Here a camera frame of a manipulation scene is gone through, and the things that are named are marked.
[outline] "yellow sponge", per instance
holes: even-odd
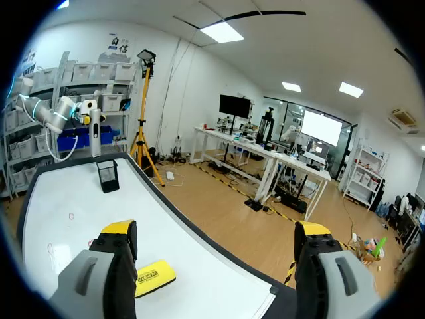
[[[157,261],[137,271],[135,297],[139,298],[175,280],[175,272],[166,261]]]

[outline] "white table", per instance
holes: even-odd
[[[317,203],[319,203],[320,198],[323,194],[323,191],[326,188],[327,182],[331,181],[331,176],[329,174],[328,171],[325,170],[321,170],[321,171],[316,171],[315,169],[312,169],[310,167],[307,167],[307,164],[298,161],[297,159],[293,159],[290,158],[288,155],[286,154],[281,154],[281,153],[274,153],[274,157],[275,157],[275,164],[273,167],[273,176],[276,173],[279,164],[283,164],[280,167],[280,170],[278,172],[278,176],[276,178],[276,181],[274,183],[273,186],[273,190],[276,187],[276,184],[280,178],[280,174],[282,173],[283,167],[285,166],[290,166],[298,171],[302,171],[303,173],[307,174],[308,176],[312,176],[316,179],[318,179],[319,182],[319,187],[317,188],[316,192],[314,193],[313,199],[311,200],[311,202],[309,203],[308,207],[307,207],[307,211],[305,212],[305,216],[304,216],[304,220],[308,221],[308,219],[311,217],[311,214],[313,214],[314,209],[317,206]],[[262,204],[267,200],[267,198],[269,198],[269,196],[271,196],[271,193],[267,195],[268,190],[270,189],[270,186],[272,184],[272,180],[273,179],[269,179],[267,184],[265,185],[265,187],[263,188],[263,193],[260,194],[260,197],[263,198],[262,200]]]
[[[249,179],[250,181],[253,181],[253,182],[259,184],[258,190],[257,190],[257,193],[255,195],[254,200],[255,201],[260,200],[261,194],[263,194],[263,192],[264,192],[264,186],[266,185],[267,180],[272,179],[273,176],[274,176],[274,174],[270,174],[272,167],[273,167],[273,163],[274,163],[274,153],[272,153],[271,151],[266,151],[264,148],[262,148],[258,144],[251,144],[251,143],[245,143],[245,142],[241,142],[241,141],[235,141],[235,140],[233,140],[232,136],[230,136],[228,134],[224,134],[222,132],[204,130],[202,128],[194,128],[194,129],[195,129],[195,136],[193,137],[190,163],[191,164],[192,163],[201,163],[201,162],[204,161],[204,158],[207,158],[211,161],[214,161],[219,166],[224,166],[224,167],[230,169],[231,171],[234,171],[234,172],[242,175],[243,177]],[[202,134],[204,136],[204,138],[203,138],[203,144],[202,144],[202,150],[201,150],[201,157],[199,159],[195,159],[195,151],[196,151],[198,134]],[[264,174],[263,174],[262,179],[261,180],[256,179],[255,177],[252,177],[251,175],[248,175],[247,173],[245,173],[245,172],[243,172],[243,171],[241,171],[241,170],[239,170],[239,169],[237,169],[237,168],[235,168],[231,165],[223,163],[223,162],[219,161],[218,159],[206,154],[205,151],[206,151],[206,148],[207,148],[208,138],[216,138],[218,140],[222,140],[225,143],[229,143],[231,146],[236,146],[236,147],[242,148],[243,150],[247,150],[250,153],[258,154],[258,155],[262,156],[263,158],[265,158],[266,163],[265,163],[265,170],[264,170]]]
[[[292,289],[250,268],[212,241],[179,212],[127,154],[115,158],[120,189],[104,194],[95,159],[44,167],[30,184],[18,226],[33,289],[45,298],[58,275],[106,225],[137,221],[136,268],[165,259],[175,282],[135,300],[139,318],[277,318],[293,310]],[[270,293],[272,286],[279,294]],[[274,300],[276,304],[268,311]]]
[[[317,163],[321,165],[326,165],[326,160],[324,158],[321,158],[320,156],[317,156],[310,152],[304,152],[302,153],[302,156],[305,158],[308,158],[309,160],[316,161]]]

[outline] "monitor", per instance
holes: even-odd
[[[301,132],[318,140],[336,146],[342,123],[310,111],[304,112]]]
[[[249,118],[251,100],[247,98],[237,98],[235,96],[220,96],[220,112],[239,116],[241,118]]]

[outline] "ceiling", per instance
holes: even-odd
[[[402,46],[377,16],[357,0],[70,0],[42,28],[87,19],[148,25],[183,37],[219,56],[264,92],[314,101],[345,114],[386,118],[408,110],[425,132],[422,91],[411,65],[394,51]],[[202,28],[250,11],[302,11],[305,15],[256,15],[228,23],[244,38],[216,43]],[[339,92],[341,82],[364,90],[360,98]],[[284,90],[282,82],[301,86]]]

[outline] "white wall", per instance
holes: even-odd
[[[171,71],[173,53],[178,38],[162,31],[131,23],[115,21],[84,21],[61,25],[41,31],[35,36],[32,47],[36,51],[37,66],[57,67],[63,51],[70,51],[70,60],[97,62],[101,53],[110,44],[109,33],[116,33],[130,41],[127,56],[138,61],[135,56],[143,49],[157,55],[155,76],[153,77],[145,117],[145,134],[149,146],[154,146],[163,108],[165,92]],[[168,154],[175,143],[177,134],[183,136],[182,151],[189,151],[193,140],[193,126],[207,123],[214,127],[219,117],[220,94],[237,96],[243,94],[253,99],[255,105],[262,105],[262,92],[244,75],[219,58],[194,45],[187,46],[181,41],[171,80],[167,102],[164,107],[161,153]],[[137,87],[141,95],[142,87]],[[140,101],[132,101],[132,132],[135,134],[139,117]],[[208,148],[215,148],[210,142]]]
[[[376,152],[387,152],[390,157],[383,175],[386,183],[382,200],[393,203],[397,195],[402,197],[407,193],[414,194],[424,159],[411,150],[386,123],[366,113],[362,113],[359,119],[358,134],[349,165],[353,161],[358,142],[372,147]],[[343,185],[348,178],[348,170],[346,172],[340,185]]]

